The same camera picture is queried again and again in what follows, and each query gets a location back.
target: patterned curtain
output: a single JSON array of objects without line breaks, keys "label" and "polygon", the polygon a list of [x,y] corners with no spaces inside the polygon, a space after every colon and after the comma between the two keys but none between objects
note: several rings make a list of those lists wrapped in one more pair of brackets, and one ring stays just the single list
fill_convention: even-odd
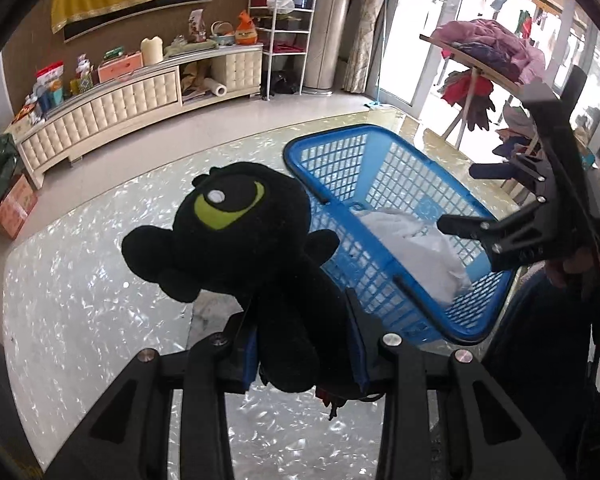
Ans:
[{"label": "patterned curtain", "polygon": [[362,94],[366,88],[366,77],[371,64],[371,49],[374,43],[376,22],[384,0],[362,0],[360,27],[351,48],[349,63],[342,86],[347,92]]}]

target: green eye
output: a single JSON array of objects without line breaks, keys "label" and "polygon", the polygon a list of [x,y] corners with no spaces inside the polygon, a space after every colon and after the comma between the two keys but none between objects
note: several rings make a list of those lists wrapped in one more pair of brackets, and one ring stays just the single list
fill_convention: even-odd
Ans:
[{"label": "green eye", "polygon": [[[211,227],[216,231],[224,229],[253,208],[253,206],[255,206],[264,196],[264,186],[258,181],[254,181],[254,183],[256,186],[256,196],[251,204],[240,211],[220,211],[208,203],[204,194],[197,196],[196,201],[193,204],[193,211],[206,226]],[[213,189],[206,195],[213,203],[219,204],[224,201],[224,193],[220,190]]]}]

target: person's finger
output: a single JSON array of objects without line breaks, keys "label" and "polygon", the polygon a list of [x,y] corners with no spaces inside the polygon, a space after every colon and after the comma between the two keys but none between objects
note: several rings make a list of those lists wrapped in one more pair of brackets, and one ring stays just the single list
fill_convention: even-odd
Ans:
[{"label": "person's finger", "polygon": [[593,266],[593,256],[591,249],[586,247],[579,248],[576,253],[567,258],[562,263],[562,268],[567,274],[582,274],[587,272]]},{"label": "person's finger", "polygon": [[567,286],[567,280],[565,279],[564,271],[562,270],[561,261],[554,260],[546,262],[544,264],[544,273],[553,286],[557,288],[565,288]]}]

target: black plush toy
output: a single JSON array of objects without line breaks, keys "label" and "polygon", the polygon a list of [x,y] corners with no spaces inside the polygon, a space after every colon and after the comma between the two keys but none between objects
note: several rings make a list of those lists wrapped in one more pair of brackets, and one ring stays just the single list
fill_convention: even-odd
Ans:
[{"label": "black plush toy", "polygon": [[194,301],[204,288],[256,308],[261,372],[278,389],[318,384],[355,398],[344,296],[320,268],[339,240],[329,230],[309,233],[302,185],[238,162],[211,168],[193,186],[173,230],[141,226],[123,239],[131,271],[177,301]]}]

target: pink blanket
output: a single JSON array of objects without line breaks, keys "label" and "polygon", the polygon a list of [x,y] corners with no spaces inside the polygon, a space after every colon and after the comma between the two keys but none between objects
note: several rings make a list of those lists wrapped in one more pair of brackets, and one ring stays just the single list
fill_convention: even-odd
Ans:
[{"label": "pink blanket", "polygon": [[483,43],[511,56],[511,62],[520,69],[519,82],[531,83],[544,77],[544,53],[521,40],[511,31],[494,20],[473,20],[472,22],[449,22],[438,27],[431,35],[444,43]]}]

